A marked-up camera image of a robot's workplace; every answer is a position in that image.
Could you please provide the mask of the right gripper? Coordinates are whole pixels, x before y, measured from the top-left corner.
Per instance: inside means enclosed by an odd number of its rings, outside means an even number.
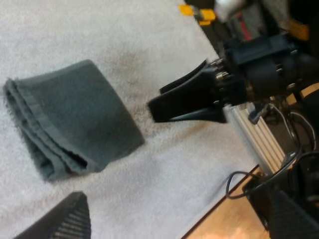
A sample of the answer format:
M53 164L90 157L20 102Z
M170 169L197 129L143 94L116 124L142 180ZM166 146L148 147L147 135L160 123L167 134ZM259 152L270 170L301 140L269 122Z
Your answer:
M285 35L263 36L222 45L215 63L211 93L221 105L239 105L283 94L301 77L300 53ZM162 95L191 79L208 65L207 59L183 77L160 88Z

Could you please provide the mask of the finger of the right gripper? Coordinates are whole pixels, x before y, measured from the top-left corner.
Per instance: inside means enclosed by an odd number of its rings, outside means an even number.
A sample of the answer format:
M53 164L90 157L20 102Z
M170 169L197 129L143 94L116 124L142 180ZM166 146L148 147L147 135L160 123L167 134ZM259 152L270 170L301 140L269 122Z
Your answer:
M148 102L155 122L205 120L226 123L220 99L216 94L214 73L202 70L181 85Z

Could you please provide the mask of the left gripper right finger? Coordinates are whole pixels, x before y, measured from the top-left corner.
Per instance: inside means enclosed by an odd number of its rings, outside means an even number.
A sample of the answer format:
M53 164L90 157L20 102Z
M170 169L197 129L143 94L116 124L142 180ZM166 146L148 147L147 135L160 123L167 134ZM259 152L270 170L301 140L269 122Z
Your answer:
M303 199L294 200L283 191L273 191L269 234L272 239L317 239L319 208Z

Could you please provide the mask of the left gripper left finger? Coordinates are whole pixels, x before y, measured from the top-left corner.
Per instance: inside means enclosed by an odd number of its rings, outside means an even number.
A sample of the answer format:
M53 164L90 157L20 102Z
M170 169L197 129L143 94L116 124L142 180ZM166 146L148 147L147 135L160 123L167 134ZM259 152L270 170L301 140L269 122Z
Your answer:
M87 196L73 192L37 222L16 236L17 239L89 239L91 220Z

